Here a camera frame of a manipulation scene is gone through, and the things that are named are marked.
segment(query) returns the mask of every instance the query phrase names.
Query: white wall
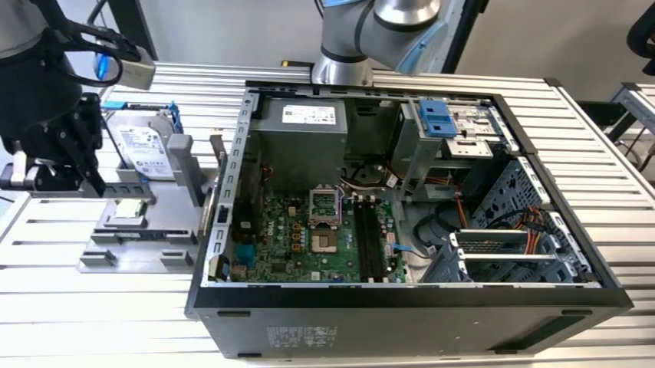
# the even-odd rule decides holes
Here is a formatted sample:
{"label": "white wall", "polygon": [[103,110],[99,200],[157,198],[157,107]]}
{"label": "white wall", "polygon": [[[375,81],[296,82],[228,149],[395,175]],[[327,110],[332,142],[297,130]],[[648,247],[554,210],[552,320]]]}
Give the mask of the white wall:
{"label": "white wall", "polygon": [[141,0],[141,7],[161,61],[277,67],[319,58],[311,0]]}
{"label": "white wall", "polygon": [[459,74],[556,77],[574,98],[607,100],[620,82],[650,82],[626,37],[652,0],[490,0]]}

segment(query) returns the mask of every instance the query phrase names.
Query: blue tab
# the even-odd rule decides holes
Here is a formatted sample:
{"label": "blue tab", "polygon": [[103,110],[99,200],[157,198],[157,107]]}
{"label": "blue tab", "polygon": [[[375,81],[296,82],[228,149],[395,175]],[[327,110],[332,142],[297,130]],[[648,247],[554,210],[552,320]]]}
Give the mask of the blue tab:
{"label": "blue tab", "polygon": [[105,110],[124,110],[127,108],[127,102],[104,101],[101,108]]}
{"label": "blue tab", "polygon": [[458,128],[451,119],[451,112],[443,101],[420,100],[419,115],[427,127],[427,136],[452,138],[458,135]]}
{"label": "blue tab", "polygon": [[168,110],[173,114],[173,132],[179,134],[184,134],[184,128],[183,128],[183,119],[180,117],[180,109],[177,105],[175,104],[175,101],[171,102],[171,105],[168,105]]}
{"label": "blue tab", "polygon": [[351,2],[360,2],[361,0],[323,0],[323,7],[339,6],[349,4]]}
{"label": "blue tab", "polygon": [[392,243],[391,248],[397,249],[399,251],[411,251],[411,247],[400,245],[399,243]]}

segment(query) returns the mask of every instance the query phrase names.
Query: blue plastic clip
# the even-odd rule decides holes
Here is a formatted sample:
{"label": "blue plastic clip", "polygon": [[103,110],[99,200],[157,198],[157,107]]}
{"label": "blue plastic clip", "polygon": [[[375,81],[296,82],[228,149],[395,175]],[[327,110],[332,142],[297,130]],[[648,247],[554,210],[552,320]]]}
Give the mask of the blue plastic clip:
{"label": "blue plastic clip", "polygon": [[105,110],[124,110],[127,108],[127,102],[124,102],[124,101],[104,101],[101,108]]}
{"label": "blue plastic clip", "polygon": [[443,101],[420,100],[419,115],[427,126],[427,136],[452,138],[458,135],[458,128],[451,119],[451,112]]}

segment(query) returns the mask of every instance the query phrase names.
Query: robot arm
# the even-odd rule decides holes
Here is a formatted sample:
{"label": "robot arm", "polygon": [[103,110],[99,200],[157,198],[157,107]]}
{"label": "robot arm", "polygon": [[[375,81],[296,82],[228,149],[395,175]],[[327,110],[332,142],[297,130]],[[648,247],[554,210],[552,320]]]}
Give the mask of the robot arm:
{"label": "robot arm", "polygon": [[446,37],[439,0],[325,0],[316,84],[371,85],[368,58],[416,75],[433,61]]}
{"label": "robot arm", "polygon": [[[67,51],[93,51],[108,58],[100,79],[75,74]],[[97,94],[81,92],[81,85],[137,81],[135,87],[147,87],[152,76],[133,78],[135,71],[125,73],[124,66],[152,64],[144,55],[115,31],[69,21],[56,0],[0,1],[0,136],[13,155],[0,188],[77,191],[88,182],[103,195],[95,157],[103,145],[100,101]]]}
{"label": "robot arm", "polygon": [[655,76],[655,2],[639,17],[627,34],[627,46],[640,57],[651,59],[643,72]]}

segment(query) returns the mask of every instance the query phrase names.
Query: small chip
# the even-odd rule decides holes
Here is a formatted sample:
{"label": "small chip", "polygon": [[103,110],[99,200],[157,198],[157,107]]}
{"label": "small chip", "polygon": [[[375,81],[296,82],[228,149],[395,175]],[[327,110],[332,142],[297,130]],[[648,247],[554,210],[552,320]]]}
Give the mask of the small chip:
{"label": "small chip", "polygon": [[271,272],[273,274],[283,274],[287,272],[287,264],[285,263],[273,263],[271,265]]}

